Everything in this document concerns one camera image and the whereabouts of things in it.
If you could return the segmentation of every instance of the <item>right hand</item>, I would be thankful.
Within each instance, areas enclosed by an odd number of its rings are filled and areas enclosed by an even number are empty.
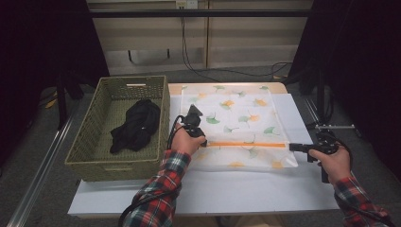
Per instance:
[[[206,141],[204,136],[191,137],[180,124],[175,125],[176,134],[174,135],[171,149],[179,150],[193,155],[199,148],[199,146]]]
[[[327,155],[311,149],[309,155],[322,162],[322,166],[328,174],[328,181],[331,184],[334,185],[341,179],[352,177],[350,154],[343,146],[339,146],[339,149],[334,154]]]

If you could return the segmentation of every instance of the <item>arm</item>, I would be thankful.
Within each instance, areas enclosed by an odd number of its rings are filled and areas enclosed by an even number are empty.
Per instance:
[[[186,131],[177,130],[171,149],[165,152],[160,171],[134,196],[132,203],[141,204],[127,215],[124,226],[172,225],[181,180],[191,161],[191,155],[204,140],[204,136],[192,138]]]
[[[390,221],[389,213],[372,203],[355,178],[337,181],[334,189],[337,204],[345,215],[344,226],[387,226],[377,218]]]
[[[335,199],[345,215],[344,226],[387,226],[383,222],[390,221],[388,212],[375,206],[352,176],[350,156],[343,146],[331,155],[313,149],[309,154],[322,162],[328,180],[334,186]]]

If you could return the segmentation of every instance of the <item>plaid shirt sleeve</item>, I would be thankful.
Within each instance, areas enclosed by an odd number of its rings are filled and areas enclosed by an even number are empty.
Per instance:
[[[376,206],[355,178],[345,178],[334,186],[335,198],[344,213],[344,226],[387,226],[375,219],[390,221],[388,211]]]
[[[172,226],[176,198],[181,188],[181,179],[191,161],[183,151],[167,150],[160,171],[136,193],[133,200],[174,192],[136,207],[124,220],[124,226]]]

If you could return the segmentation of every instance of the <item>wicker basket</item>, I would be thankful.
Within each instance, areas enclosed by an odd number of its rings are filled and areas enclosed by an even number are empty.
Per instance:
[[[151,99],[161,109],[159,129],[134,152],[110,153],[110,131],[125,122],[136,101]],[[168,139],[170,94],[165,76],[102,78],[65,164],[86,182],[147,179],[156,174]]]

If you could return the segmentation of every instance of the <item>black garment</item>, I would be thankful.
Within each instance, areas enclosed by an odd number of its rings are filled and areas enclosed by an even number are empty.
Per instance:
[[[126,112],[125,123],[111,131],[113,145],[110,153],[122,148],[138,151],[150,142],[159,128],[160,108],[149,99],[137,101]]]

